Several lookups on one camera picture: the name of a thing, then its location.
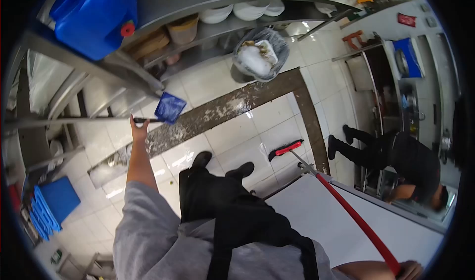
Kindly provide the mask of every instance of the human arm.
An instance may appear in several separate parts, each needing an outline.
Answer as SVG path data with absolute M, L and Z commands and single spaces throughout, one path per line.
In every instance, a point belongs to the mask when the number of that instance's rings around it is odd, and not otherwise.
M 403 270 L 397 280 L 415 280 L 422 274 L 422 266 L 412 260 L 402 262 Z M 383 261 L 355 261 L 339 265 L 333 270 L 342 272 L 356 280 L 394 280 L 394 274 Z
M 391 191 L 391 193 L 389 194 L 389 197 L 386 198 L 386 200 L 384 201 L 390 204 L 394 200 L 410 199 L 415 189 L 416 189 L 416 186 L 412 184 L 399 185 Z
M 114 239 L 117 279 L 142 279 L 165 256 L 178 238 L 178 218 L 158 192 L 145 149 L 147 122 L 136 127 L 127 182 L 123 218 Z
M 129 170 L 127 172 L 127 182 L 136 181 L 147 185 L 158 191 L 155 175 L 151 169 L 148 158 L 145 139 L 147 138 L 147 127 L 150 123 L 146 120 L 142 127 L 137 127 L 134 117 L 130 115 L 130 126 L 132 128 L 132 152 L 130 154 Z

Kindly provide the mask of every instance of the red cap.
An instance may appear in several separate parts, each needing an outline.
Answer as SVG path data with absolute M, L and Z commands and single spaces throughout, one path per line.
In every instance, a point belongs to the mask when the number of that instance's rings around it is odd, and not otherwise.
M 122 25 L 122 28 L 120 29 L 120 34 L 123 37 L 129 37 L 131 36 L 135 31 L 135 26 L 132 21 L 126 22 Z

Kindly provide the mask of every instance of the human hand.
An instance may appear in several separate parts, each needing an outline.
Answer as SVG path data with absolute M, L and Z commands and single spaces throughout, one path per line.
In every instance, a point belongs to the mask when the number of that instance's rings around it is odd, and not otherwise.
M 397 280 L 415 280 L 422 275 L 422 266 L 417 261 L 408 260 L 401 263 L 403 273 Z
M 147 119 L 141 127 L 135 125 L 134 117 L 130 114 L 130 126 L 132 127 L 132 139 L 134 142 L 145 141 L 147 138 L 147 127 L 150 120 Z

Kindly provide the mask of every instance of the red broom handle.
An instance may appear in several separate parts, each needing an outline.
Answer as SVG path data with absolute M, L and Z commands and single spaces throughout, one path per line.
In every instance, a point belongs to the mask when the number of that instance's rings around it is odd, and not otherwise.
M 383 241 L 378 237 L 378 235 L 371 229 L 371 227 L 361 218 L 361 216 L 353 209 L 352 206 L 333 188 L 329 182 L 327 182 L 320 174 L 317 174 L 317 179 L 324 185 L 326 189 L 335 197 L 335 199 L 340 203 L 340 205 L 345 208 L 348 214 L 353 218 L 353 220 L 359 225 L 359 227 L 364 231 L 368 236 L 370 241 L 374 244 L 374 247 L 379 251 L 383 256 L 386 264 L 391 269 L 394 276 L 398 276 L 401 271 L 401 266 L 398 261 L 394 258 L 391 251 L 384 245 Z

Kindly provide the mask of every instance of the dustpan handle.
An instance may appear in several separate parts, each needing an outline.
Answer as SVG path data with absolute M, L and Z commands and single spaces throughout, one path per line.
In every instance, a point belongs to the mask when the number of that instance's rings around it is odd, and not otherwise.
M 135 122 L 135 123 L 144 123 L 147 119 L 150 120 L 150 122 L 163 122 L 163 120 L 160 120 L 160 119 L 154 119 L 154 118 L 139 118 L 139 117 L 134 117 L 134 122 Z
M 399 276 L 401 272 L 401 265 L 392 255 L 391 251 L 386 247 L 386 245 L 381 241 L 378 235 L 371 229 L 371 227 L 366 223 L 365 220 L 353 209 L 352 206 L 333 188 L 329 182 L 327 182 L 320 174 L 316 175 L 317 179 L 324 185 L 326 189 L 335 197 L 335 199 L 343 206 L 343 208 L 348 212 L 348 214 L 353 218 L 353 220 L 358 224 L 358 226 L 363 230 L 363 232 L 368 236 L 370 241 L 374 244 L 374 247 L 379 251 L 383 256 L 384 261 L 391 269 L 394 276 Z

